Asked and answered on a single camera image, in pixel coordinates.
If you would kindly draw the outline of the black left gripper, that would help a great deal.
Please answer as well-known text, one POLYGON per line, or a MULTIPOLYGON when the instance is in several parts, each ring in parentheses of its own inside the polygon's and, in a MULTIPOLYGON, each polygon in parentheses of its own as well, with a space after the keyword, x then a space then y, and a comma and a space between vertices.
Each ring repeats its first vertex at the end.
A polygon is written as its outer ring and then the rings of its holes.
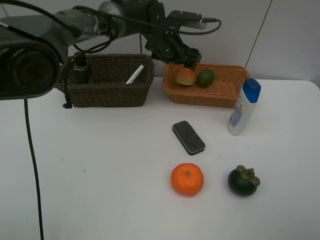
POLYGON ((152 29, 144 32, 144 38, 147 40, 145 49, 151 52, 154 60, 183 64, 184 68, 194 71, 202 59, 199 50, 184 44, 177 32, 152 29))

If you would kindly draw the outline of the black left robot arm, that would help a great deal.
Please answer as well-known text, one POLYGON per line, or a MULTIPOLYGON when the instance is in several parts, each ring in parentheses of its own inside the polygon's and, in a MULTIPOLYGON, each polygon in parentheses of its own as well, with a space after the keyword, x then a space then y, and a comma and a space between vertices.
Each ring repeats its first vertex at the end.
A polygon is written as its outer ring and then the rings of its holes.
POLYGON ((109 0, 98 9, 75 6, 51 14, 35 5, 10 0, 9 5, 35 11, 11 16, 0 25, 0 98, 30 99, 50 92, 69 61, 68 49, 100 36, 110 42, 141 33, 152 58, 194 67, 200 52, 181 39, 181 27, 197 28, 200 14, 172 11, 165 14, 157 0, 109 0))

